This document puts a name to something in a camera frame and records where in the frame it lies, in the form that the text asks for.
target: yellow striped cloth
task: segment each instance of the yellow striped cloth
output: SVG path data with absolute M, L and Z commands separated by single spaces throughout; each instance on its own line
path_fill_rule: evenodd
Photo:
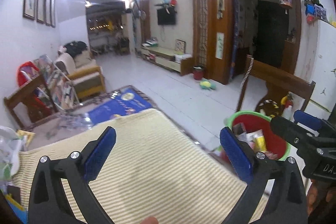
M 98 178 L 89 185 L 116 224 L 137 224 L 151 215 L 160 224 L 220 224 L 246 187 L 163 113 L 148 109 L 98 124 L 57 143 L 21 152 L 21 166 L 14 183 L 21 187 L 23 205 L 28 206 L 40 157 L 61 159 L 74 150 L 81 151 L 107 126 L 117 131 L 117 142 Z M 66 180 L 63 185 L 76 218 L 85 221 Z M 264 196 L 251 221 L 261 216 L 266 203 Z

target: silver screw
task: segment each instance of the silver screw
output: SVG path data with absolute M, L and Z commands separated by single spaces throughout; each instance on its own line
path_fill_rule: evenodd
M 258 152 L 257 153 L 257 158 L 260 159 L 260 160 L 263 160 L 265 158 L 265 154 L 262 153 L 262 152 Z
M 44 163 L 48 160 L 47 156 L 43 156 L 42 158 L 40 158 L 40 162 Z
M 288 161 L 291 163 L 291 164 L 294 164 L 295 163 L 295 159 L 293 157 L 289 157 L 288 158 Z
M 317 148 L 316 149 L 317 153 L 319 153 L 320 155 L 323 155 L 323 150 L 321 148 Z
M 79 157 L 79 152 L 78 152 L 78 151 L 72 152 L 71 155 L 70 155 L 70 157 L 71 157 L 72 159 L 76 159 L 76 158 L 78 158 L 78 157 Z

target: black door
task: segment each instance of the black door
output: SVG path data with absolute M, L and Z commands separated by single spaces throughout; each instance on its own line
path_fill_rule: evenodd
M 288 13 L 277 3 L 259 0 L 258 14 L 258 39 L 254 58 L 280 68 L 288 35 Z

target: doorway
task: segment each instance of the doorway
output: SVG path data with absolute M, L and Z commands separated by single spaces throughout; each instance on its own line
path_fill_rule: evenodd
M 292 9 L 279 0 L 232 0 L 234 35 L 229 81 L 245 70 L 246 55 L 293 74 L 301 37 L 300 0 Z

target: black tv screen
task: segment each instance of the black tv screen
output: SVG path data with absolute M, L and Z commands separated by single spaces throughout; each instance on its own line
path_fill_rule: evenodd
M 161 8 L 157 10 L 157 24 L 158 25 L 176 25 L 176 12 L 174 7 Z

